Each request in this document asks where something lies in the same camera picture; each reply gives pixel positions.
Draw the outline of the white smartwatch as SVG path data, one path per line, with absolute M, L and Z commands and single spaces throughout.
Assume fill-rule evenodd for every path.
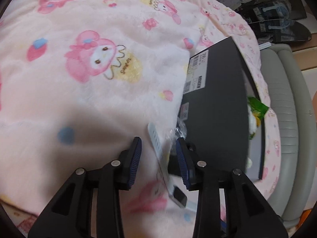
M 150 141 L 155 151 L 155 155 L 158 160 L 159 169 L 162 174 L 163 183 L 167 189 L 169 198 L 180 208 L 187 209 L 192 212 L 197 212 L 197 203 L 188 200 L 185 193 L 174 184 L 168 173 L 169 154 L 163 152 L 161 141 L 156 130 L 156 126 L 153 123 L 149 123 L 147 126 Z

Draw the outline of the white fluffy plush toy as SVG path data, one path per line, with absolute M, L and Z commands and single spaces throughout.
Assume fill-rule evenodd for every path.
M 248 107 L 248 120 L 249 120 L 249 149 L 248 149 L 248 157 L 247 157 L 247 163 L 246 167 L 247 169 L 251 168 L 252 166 L 252 160 L 250 159 L 250 153 L 251 153 L 251 140 L 253 139 L 256 131 L 257 131 L 257 121 L 256 117 L 253 115 L 253 112 L 251 110 L 250 105 L 247 105 Z

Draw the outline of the green yellow corn package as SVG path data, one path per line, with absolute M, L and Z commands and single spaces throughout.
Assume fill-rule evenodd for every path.
M 256 117 L 257 128 L 259 128 L 269 108 L 255 97 L 248 96 L 247 102 L 251 107 L 253 115 Z

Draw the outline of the dark grey cardboard box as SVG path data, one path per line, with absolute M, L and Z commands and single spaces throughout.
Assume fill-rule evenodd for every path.
M 179 118 L 186 142 L 218 170 L 239 168 L 250 180 L 262 178 L 265 124 L 249 139 L 248 97 L 259 93 L 245 60 L 229 37 L 191 57 Z

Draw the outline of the pink cartoon print blanket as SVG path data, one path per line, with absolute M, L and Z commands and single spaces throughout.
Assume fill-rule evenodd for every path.
M 191 56 L 232 37 L 270 105 L 247 22 L 216 0 L 12 0 L 1 18 L 1 200 L 27 235 L 79 167 L 98 169 L 135 136 L 141 161 L 120 195 L 126 237 L 191 237 L 148 135 L 168 153 Z

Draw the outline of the grey padded headboard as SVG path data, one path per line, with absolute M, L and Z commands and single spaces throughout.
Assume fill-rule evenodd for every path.
M 316 123 L 305 79 L 290 46 L 261 50 L 261 72 L 268 84 L 271 108 L 277 114 L 281 167 L 268 202 L 286 228 L 300 222 L 313 186 L 316 164 Z

